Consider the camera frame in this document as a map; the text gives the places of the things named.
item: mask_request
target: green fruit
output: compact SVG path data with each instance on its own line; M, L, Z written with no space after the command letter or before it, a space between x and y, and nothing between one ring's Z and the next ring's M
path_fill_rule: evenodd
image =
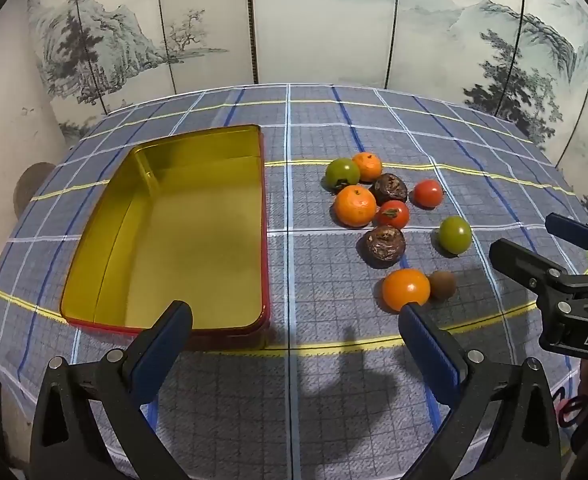
M445 251L462 254L472 244L472 229L459 216L447 217L440 224L439 242Z
M337 158L325 170L325 184L331 189L342 189L357 184L359 180L359 167L350 158Z

